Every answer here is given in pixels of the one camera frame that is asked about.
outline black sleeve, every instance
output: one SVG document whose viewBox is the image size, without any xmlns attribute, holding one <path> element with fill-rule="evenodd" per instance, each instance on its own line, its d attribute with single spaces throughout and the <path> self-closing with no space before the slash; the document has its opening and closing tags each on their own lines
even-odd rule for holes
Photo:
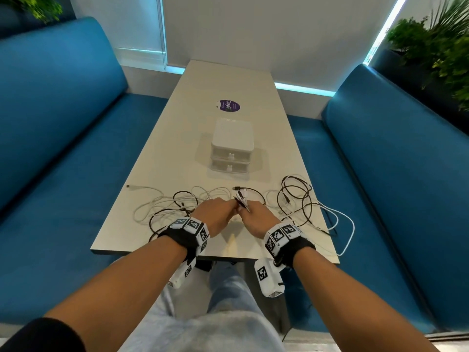
<svg viewBox="0 0 469 352">
<path fill-rule="evenodd" d="M 62 321 L 32 320 L 0 347 L 0 352 L 86 352 L 79 335 Z"/>
</svg>

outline green plant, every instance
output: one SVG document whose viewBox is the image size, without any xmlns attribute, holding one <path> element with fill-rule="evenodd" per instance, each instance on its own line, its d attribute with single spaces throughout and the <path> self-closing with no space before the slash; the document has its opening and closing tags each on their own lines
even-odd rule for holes
<svg viewBox="0 0 469 352">
<path fill-rule="evenodd" d="M 62 6 L 56 0 L 0 0 L 0 3 L 12 6 L 18 11 L 29 11 L 44 23 L 59 20 Z"/>
<path fill-rule="evenodd" d="M 430 17 L 420 22 L 400 20 L 390 30 L 391 49 L 403 56 L 405 64 L 419 64 L 432 77 L 440 78 L 469 109 L 469 0 L 443 0 Z"/>
</svg>

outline wrist-mounted device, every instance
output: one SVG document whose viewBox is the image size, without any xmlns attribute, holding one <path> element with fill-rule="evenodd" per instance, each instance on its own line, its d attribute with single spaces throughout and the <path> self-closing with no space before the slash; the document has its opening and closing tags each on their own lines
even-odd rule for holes
<svg viewBox="0 0 469 352">
<path fill-rule="evenodd" d="M 303 232 L 290 223 L 279 223 L 267 231 L 264 245 L 272 255 L 275 266 L 284 264 L 293 268 L 293 257 L 304 247 L 314 247 Z"/>
<path fill-rule="evenodd" d="M 207 247 L 210 237 L 207 225 L 193 217 L 175 220 L 158 237 L 171 237 L 179 245 L 187 248 L 184 262 L 178 267 L 168 281 L 168 285 L 179 288 L 196 265 L 196 257 Z"/>
</svg>

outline jeans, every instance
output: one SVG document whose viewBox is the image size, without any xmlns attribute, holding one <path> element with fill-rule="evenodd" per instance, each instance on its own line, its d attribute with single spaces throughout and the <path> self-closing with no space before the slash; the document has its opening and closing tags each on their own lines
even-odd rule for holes
<svg viewBox="0 0 469 352">
<path fill-rule="evenodd" d="M 212 297 L 207 313 L 242 310 L 262 314 L 246 282 L 237 269 L 228 262 L 217 262 L 210 271 Z M 148 313 L 131 333 L 120 352 L 166 351 L 194 320 L 178 320 L 166 286 Z"/>
</svg>

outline blue backrest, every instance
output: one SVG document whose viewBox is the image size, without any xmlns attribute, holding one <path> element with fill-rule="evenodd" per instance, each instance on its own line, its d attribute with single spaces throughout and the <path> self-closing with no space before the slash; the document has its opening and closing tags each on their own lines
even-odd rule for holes
<svg viewBox="0 0 469 352">
<path fill-rule="evenodd" d="M 126 88 L 93 18 L 1 40 L 0 209 Z"/>
<path fill-rule="evenodd" d="M 469 328 L 469 138 L 358 66 L 323 118 L 438 322 Z"/>
</svg>

